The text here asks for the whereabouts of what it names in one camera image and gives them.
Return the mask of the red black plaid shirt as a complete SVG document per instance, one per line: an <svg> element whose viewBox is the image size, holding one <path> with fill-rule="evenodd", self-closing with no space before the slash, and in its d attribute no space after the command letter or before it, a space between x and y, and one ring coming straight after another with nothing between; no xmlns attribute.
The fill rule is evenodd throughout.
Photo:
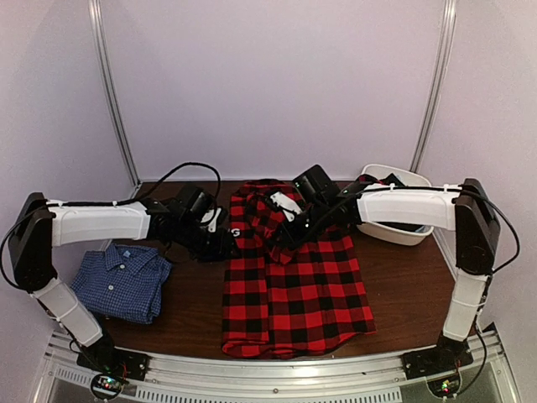
<svg viewBox="0 0 537 403"><path fill-rule="evenodd" d="M337 227L288 250L270 245L286 216L275 192L305 203L282 181L247 181L230 198L229 224L241 256L226 269L222 352L236 359L293 359L338 349L376 331L352 238Z"/></svg>

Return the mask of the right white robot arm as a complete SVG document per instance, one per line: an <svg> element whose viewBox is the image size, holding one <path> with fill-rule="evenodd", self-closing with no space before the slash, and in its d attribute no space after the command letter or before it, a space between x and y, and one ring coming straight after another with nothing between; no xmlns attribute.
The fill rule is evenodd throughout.
<svg viewBox="0 0 537 403"><path fill-rule="evenodd" d="M305 207L280 191L268 196L270 207L285 215L273 240L282 249L297 249L334 225L391 222L443 228L456 235L456 283L441 335L430 352L434 368L448 370L462 356L494 272L500 224L481 183L472 178L443 187L354 181L340 188L314 165L293 185Z"/></svg>

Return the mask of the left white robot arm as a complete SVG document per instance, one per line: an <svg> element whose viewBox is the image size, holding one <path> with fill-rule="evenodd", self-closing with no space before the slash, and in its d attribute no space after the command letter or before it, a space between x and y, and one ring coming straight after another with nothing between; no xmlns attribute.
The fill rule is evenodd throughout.
<svg viewBox="0 0 537 403"><path fill-rule="evenodd" d="M38 300L84 348L103 373L115 371L120 353L97 319L61 280L52 250L71 243L107 239L158 240L177 243L200 261L236 258L238 246L222 226L227 215L216 197L186 185L161 202L149 196L127 201L52 201L40 192L29 195L16 223L1 242L13 275L7 282Z"/></svg>

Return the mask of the white plastic basin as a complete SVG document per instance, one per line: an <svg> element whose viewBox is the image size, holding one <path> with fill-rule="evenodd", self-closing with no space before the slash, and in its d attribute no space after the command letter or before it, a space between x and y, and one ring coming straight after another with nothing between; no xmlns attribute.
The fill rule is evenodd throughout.
<svg viewBox="0 0 537 403"><path fill-rule="evenodd" d="M405 185L408 186L431 186L430 181L422 175L388 165L365 165L361 172L362 175L370 175L377 180L385 178L390 173L394 173ZM358 225L357 229L361 233L385 242L395 243L403 246L415 246L421 243L425 238L429 237L434 230L432 226L421 226L423 226L423 228L417 233L386 227L380 224L380 222L366 222Z"/></svg>

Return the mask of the black shirt in basin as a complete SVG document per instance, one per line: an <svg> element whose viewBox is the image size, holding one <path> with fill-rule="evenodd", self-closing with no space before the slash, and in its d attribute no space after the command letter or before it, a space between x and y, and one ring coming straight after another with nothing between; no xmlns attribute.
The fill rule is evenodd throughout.
<svg viewBox="0 0 537 403"><path fill-rule="evenodd" d="M405 187L405 184L394 173L390 173L388 176L381 179L380 183L382 185L396 185L399 187ZM401 223L401 222L380 222L380 224L386 227L395 228L398 230L411 232L411 233L417 233L423 228L423 226L420 226L420 225L411 224L411 223Z"/></svg>

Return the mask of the folded blue checked shirt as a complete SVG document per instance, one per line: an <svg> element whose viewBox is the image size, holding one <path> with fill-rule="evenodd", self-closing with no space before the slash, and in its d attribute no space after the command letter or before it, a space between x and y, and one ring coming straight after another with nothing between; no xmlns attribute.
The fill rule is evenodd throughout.
<svg viewBox="0 0 537 403"><path fill-rule="evenodd" d="M85 253L70 288L95 314L149 325L161 313L171 269L156 248L112 243Z"/></svg>

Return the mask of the left circuit board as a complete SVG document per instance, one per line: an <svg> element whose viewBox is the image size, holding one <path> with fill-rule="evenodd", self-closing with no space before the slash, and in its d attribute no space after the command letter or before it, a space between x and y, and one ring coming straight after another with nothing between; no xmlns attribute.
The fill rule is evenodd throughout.
<svg viewBox="0 0 537 403"><path fill-rule="evenodd" d="M127 384L125 379L108 374L96 374L91 379L90 391L97 399L114 399L122 393Z"/></svg>

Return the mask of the circuit board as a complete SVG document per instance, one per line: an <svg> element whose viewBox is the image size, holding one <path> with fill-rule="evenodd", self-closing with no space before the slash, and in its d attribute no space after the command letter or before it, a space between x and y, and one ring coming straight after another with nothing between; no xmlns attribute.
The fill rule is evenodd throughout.
<svg viewBox="0 0 537 403"><path fill-rule="evenodd" d="M97 399L114 399L122 393L127 384L125 379L108 374L96 374L91 379L90 391Z"/></svg>
<svg viewBox="0 0 537 403"><path fill-rule="evenodd" d="M429 379L427 386L430 393L436 398L450 398L456 395L461 388L461 377L453 374L446 377Z"/></svg>

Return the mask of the right circuit board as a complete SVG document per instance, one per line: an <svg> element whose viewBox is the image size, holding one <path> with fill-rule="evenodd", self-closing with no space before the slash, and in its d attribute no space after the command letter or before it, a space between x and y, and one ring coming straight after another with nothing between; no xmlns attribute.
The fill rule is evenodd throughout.
<svg viewBox="0 0 537 403"><path fill-rule="evenodd" d="M456 395L461 388L461 377L453 374L446 377L429 379L427 386L430 393L436 398L450 398Z"/></svg>

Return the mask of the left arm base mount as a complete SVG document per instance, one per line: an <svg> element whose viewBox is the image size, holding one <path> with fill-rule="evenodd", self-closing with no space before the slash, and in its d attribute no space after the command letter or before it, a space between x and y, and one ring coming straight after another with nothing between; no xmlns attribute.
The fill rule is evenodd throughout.
<svg viewBox="0 0 537 403"><path fill-rule="evenodd" d="M112 345L85 347L78 345L79 353L76 363L84 368L119 379L145 380L149 367L149 356L129 350L115 348Z"/></svg>

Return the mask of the front aluminium rail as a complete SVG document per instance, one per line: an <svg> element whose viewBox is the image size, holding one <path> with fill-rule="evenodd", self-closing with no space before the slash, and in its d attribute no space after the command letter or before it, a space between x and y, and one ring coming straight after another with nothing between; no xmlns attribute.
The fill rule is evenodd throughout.
<svg viewBox="0 0 537 403"><path fill-rule="evenodd" d="M149 355L142 380L112 402L444 402L441 386L459 376L455 402L519 402L499 335L468 340L473 361L450 373L411 379L402 352L355 358L231 361Z"/></svg>

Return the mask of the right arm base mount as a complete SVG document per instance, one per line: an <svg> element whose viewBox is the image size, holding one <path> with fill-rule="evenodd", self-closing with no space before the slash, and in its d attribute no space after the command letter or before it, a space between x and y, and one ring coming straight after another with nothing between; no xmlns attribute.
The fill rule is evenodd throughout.
<svg viewBox="0 0 537 403"><path fill-rule="evenodd" d="M439 336L433 347L413 350L401 356L406 379L454 372L473 363L467 340L462 342Z"/></svg>

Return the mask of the right aluminium frame post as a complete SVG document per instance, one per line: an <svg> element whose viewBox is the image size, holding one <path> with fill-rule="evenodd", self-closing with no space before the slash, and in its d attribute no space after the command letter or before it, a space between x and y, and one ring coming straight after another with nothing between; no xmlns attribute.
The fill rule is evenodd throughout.
<svg viewBox="0 0 537 403"><path fill-rule="evenodd" d="M420 125L418 140L410 164L410 171L414 173L419 171L425 157L425 151L435 122L435 115L440 105L441 90L446 78L455 36L457 1L445 0L443 4L439 42L430 90L425 104L425 113Z"/></svg>

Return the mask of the aluminium frame post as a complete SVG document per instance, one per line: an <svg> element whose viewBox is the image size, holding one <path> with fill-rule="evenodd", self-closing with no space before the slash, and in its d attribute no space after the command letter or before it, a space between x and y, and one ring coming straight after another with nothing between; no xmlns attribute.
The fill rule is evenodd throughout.
<svg viewBox="0 0 537 403"><path fill-rule="evenodd" d="M128 179L134 189L138 189L141 180L135 166L133 153L125 131L123 116L119 105L116 86L113 80L112 66L107 48L107 38L102 17L102 2L98 0L88 1L88 11L91 23L91 31L96 47L97 63L101 72L103 91L113 131L117 140L119 152L122 156Z"/></svg>
<svg viewBox="0 0 537 403"><path fill-rule="evenodd" d="M457 1L445 0L443 4L439 42L430 90L425 104L425 113L420 125L418 140L410 164L410 171L414 173L419 171L425 157L425 151L435 122L435 115L440 105L441 90L446 78L455 36Z"/></svg>

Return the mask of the left aluminium frame post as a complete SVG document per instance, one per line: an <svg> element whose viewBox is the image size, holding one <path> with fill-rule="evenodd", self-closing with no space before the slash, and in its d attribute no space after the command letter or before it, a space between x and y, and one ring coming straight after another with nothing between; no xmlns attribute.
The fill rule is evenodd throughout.
<svg viewBox="0 0 537 403"><path fill-rule="evenodd" d="M133 153L125 131L123 116L119 105L116 86L113 80L112 66L107 48L107 38L102 17L102 2L98 0L88 1L88 11L91 23L91 31L96 47L97 63L101 72L103 91L113 131L117 140L119 152L122 156L128 179L134 189L138 189L141 180L135 166Z"/></svg>

